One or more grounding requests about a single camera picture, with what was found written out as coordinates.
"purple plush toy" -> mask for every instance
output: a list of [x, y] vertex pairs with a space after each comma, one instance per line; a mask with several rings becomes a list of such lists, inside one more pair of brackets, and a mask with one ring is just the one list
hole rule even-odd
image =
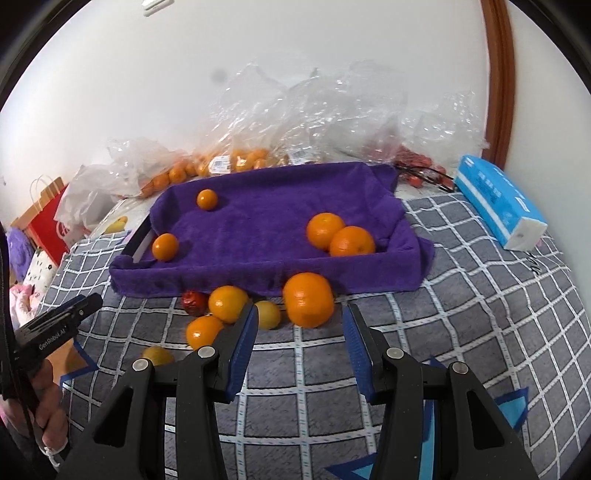
[[33, 260], [33, 246], [27, 236], [18, 228], [11, 228], [7, 235], [8, 240], [8, 258], [10, 267], [17, 276], [17, 280], [25, 280], [29, 265]]

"red shopping bag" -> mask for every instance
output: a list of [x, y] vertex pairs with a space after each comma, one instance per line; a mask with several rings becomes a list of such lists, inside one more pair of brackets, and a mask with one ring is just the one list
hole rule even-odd
[[61, 223], [54, 220], [57, 206], [66, 189], [60, 177], [51, 183], [43, 182], [46, 187], [41, 191], [39, 199], [12, 226], [22, 230], [36, 244], [47, 252], [51, 260], [59, 265], [63, 254], [84, 237], [83, 232], [69, 232]]
[[51, 258], [56, 265], [61, 263], [63, 254], [69, 252], [69, 247], [66, 245], [63, 238], [58, 235], [59, 226], [53, 219], [64, 191], [65, 188], [49, 200], [25, 229], [28, 236], [33, 239], [38, 247], [47, 252], [49, 258]]

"blue gripper pad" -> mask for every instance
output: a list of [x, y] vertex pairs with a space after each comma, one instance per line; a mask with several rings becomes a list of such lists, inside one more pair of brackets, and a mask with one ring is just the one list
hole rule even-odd
[[374, 399], [375, 389], [372, 381], [372, 363], [351, 307], [343, 309], [343, 333], [349, 352], [349, 360], [357, 380], [357, 388], [368, 402]]
[[258, 310], [255, 306], [251, 307], [240, 338], [236, 343], [234, 353], [230, 358], [229, 381], [226, 387], [226, 398], [232, 401], [236, 394], [242, 389], [244, 375], [248, 362], [251, 360], [252, 347], [255, 344], [256, 333], [258, 332]]

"plastic bag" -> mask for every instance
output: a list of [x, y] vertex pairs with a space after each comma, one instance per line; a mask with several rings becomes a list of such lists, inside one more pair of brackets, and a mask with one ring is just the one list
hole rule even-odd
[[391, 161], [405, 104], [402, 75], [372, 61], [337, 76], [315, 70], [289, 89], [249, 65], [224, 93], [194, 159], [205, 175], [348, 158]]
[[337, 84], [339, 117], [327, 132], [325, 149], [370, 162], [391, 161], [402, 143], [400, 114], [407, 104], [404, 75], [365, 60], [351, 64]]
[[201, 140], [191, 156], [198, 175], [267, 166], [285, 90], [254, 64], [236, 74], [202, 127]]
[[93, 230], [115, 205], [111, 194], [99, 187], [102, 181], [111, 181], [112, 186], [113, 178], [120, 180], [121, 185], [127, 184], [127, 180], [117, 177], [108, 166], [82, 165], [66, 187], [54, 219], [69, 230], [75, 230], [80, 226]]
[[483, 122], [473, 113], [474, 97], [473, 92], [447, 95], [434, 111], [408, 115], [402, 120], [405, 147], [447, 171], [455, 169], [464, 155], [480, 156], [488, 143]]
[[147, 138], [112, 140], [107, 150], [113, 159], [107, 166], [111, 176], [108, 185], [100, 188], [112, 195], [149, 197], [171, 183], [182, 183], [196, 175], [185, 152], [170, 151]]

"screw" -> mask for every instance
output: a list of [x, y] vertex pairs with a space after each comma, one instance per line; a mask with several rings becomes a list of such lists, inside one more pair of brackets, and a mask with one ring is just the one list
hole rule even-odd
[[216, 353], [216, 349], [212, 346], [202, 346], [198, 351], [197, 354], [201, 358], [209, 358], [214, 356]]
[[400, 348], [393, 347], [386, 350], [386, 355], [395, 360], [400, 360], [404, 356], [404, 352]]
[[464, 362], [455, 362], [452, 368], [455, 373], [460, 375], [466, 375], [468, 373], [468, 366]]
[[131, 367], [136, 372], [141, 372], [142, 370], [146, 370], [149, 364], [150, 363], [145, 358], [138, 358]]

